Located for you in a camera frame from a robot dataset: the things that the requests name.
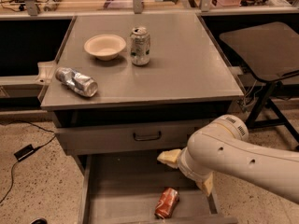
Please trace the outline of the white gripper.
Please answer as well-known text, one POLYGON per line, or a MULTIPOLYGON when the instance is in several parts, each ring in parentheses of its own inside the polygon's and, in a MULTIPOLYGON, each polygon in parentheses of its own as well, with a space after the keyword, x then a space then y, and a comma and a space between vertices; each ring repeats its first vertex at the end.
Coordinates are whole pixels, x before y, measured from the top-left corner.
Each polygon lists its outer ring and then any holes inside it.
POLYGON ((213 172, 192 158, 189 150, 172 149, 163 151, 157 160, 171 168, 179 170, 189 179, 196 182, 197 187, 209 196, 213 190, 213 172))

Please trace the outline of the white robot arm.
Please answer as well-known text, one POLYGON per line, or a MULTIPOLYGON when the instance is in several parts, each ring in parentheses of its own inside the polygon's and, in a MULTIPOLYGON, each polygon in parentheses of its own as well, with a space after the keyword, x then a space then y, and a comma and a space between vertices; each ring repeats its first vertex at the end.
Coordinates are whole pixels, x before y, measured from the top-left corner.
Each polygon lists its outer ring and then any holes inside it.
POLYGON ((299 153, 253 145, 248 138, 240 118, 223 115, 194 132, 185 148, 164 151, 157 160, 180 170, 205 195, 217 171, 299 203, 299 153))

